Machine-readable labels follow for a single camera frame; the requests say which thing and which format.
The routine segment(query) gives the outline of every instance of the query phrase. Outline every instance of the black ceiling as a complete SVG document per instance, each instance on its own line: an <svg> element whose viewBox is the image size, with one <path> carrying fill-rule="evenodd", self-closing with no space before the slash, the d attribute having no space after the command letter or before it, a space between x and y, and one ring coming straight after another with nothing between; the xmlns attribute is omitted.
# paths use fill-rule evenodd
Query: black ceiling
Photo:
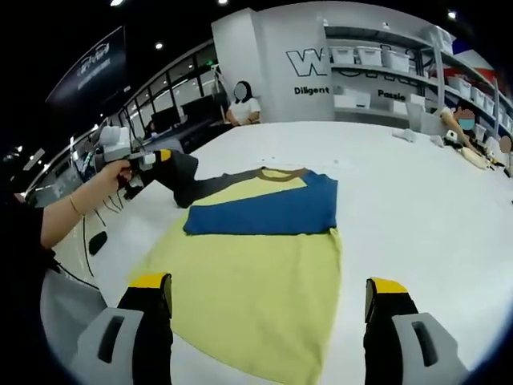
<svg viewBox="0 0 513 385"><path fill-rule="evenodd" d="M125 0L122 6L110 7L110 2L10 2L9 23L2 26L3 61L8 64L3 82L7 104L2 111L2 149L23 144L36 150L49 142L67 140L48 124L44 99L70 66L116 27L126 27L128 72L132 90L136 90L174 58L210 39L212 21L247 6L261 10L294 3L229 0L228 5L219 6L217 0ZM497 11L491 2L486 8L443 0L372 3L445 27L470 40L496 67L511 64L505 49L511 44L503 31L509 16ZM448 20L448 8L458 11L457 23ZM154 49L157 41L164 43L162 51Z"/></svg>

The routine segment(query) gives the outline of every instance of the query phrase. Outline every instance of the white shirt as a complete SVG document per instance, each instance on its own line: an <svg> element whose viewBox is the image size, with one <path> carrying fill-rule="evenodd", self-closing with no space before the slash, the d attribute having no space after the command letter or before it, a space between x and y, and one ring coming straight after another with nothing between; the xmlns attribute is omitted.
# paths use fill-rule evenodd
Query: white shirt
<svg viewBox="0 0 513 385"><path fill-rule="evenodd" d="M230 111L232 112L233 117L237 122L242 124L253 112L260 112L260 104L255 98L251 98L247 102L243 103L240 101L239 103L235 103L235 101L230 104Z"/></svg>

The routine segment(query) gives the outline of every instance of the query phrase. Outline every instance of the monitor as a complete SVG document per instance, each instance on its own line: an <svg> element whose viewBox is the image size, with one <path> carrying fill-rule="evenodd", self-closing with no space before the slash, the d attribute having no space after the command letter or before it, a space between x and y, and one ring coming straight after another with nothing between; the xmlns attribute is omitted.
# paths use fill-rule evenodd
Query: monitor
<svg viewBox="0 0 513 385"><path fill-rule="evenodd" d="M180 115L176 107L166 108L151 116L151 121L155 124L155 131L164 132L174 124L180 122Z"/></svg>
<svg viewBox="0 0 513 385"><path fill-rule="evenodd" d="M187 116L188 122L200 122L202 120L222 119L220 105L211 95L194 100L182 106L184 115Z"/></svg>

